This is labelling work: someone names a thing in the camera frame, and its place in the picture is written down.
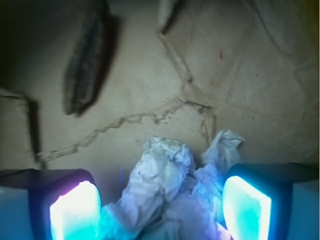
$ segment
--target blue light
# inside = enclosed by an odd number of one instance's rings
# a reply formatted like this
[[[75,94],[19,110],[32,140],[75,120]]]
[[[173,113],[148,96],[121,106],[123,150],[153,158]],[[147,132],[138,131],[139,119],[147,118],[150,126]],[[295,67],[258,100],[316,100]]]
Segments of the blue light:
[[[52,240],[94,240],[98,237],[100,194],[89,181],[80,182],[50,206]]]
[[[239,176],[224,185],[225,223],[234,240],[267,240],[272,200]]]

